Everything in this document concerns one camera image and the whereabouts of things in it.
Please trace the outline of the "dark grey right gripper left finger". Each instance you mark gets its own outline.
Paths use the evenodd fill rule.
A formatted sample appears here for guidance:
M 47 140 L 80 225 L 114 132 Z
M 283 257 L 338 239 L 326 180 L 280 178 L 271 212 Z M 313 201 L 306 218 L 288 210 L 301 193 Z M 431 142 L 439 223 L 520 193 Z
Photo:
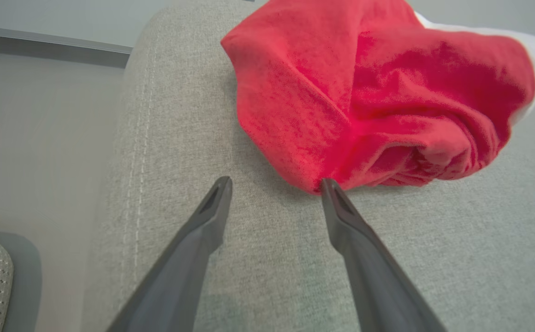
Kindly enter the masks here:
M 223 243 L 231 201 L 232 179 L 218 178 L 108 331 L 192 331 L 208 261 Z

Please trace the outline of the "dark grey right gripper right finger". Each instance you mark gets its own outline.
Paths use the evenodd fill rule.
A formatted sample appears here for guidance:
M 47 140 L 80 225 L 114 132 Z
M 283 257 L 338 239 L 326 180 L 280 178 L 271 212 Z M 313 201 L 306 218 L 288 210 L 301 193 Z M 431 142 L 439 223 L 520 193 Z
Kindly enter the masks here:
M 321 182 L 329 241 L 343 257 L 363 332 L 444 332 L 446 328 L 339 184 Z

